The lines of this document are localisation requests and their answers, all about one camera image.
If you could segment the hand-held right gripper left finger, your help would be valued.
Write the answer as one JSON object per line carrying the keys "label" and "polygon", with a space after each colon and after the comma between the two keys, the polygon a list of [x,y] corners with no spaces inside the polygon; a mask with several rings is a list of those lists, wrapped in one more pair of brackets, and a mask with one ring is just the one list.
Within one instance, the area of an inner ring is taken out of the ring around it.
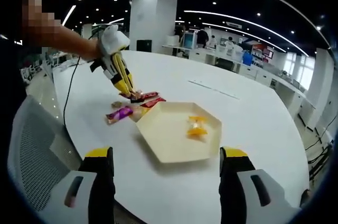
{"label": "hand-held right gripper left finger", "polygon": [[43,221],[114,223],[115,192],[113,148],[94,149],[53,187]]}

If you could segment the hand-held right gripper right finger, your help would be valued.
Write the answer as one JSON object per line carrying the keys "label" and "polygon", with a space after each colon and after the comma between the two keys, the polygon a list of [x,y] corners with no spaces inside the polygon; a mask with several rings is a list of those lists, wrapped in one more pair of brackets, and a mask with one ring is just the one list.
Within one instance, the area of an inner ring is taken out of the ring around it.
{"label": "hand-held right gripper right finger", "polygon": [[220,148],[221,223],[289,223],[292,207],[283,187],[237,148]]}

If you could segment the person's right hand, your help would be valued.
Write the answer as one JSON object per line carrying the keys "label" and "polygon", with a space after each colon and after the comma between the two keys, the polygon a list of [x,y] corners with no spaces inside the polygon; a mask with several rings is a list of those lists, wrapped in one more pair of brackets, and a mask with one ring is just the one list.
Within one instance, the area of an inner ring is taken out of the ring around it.
{"label": "person's right hand", "polygon": [[299,204],[300,208],[304,208],[310,201],[312,192],[310,189],[306,189],[301,195],[301,201]]}

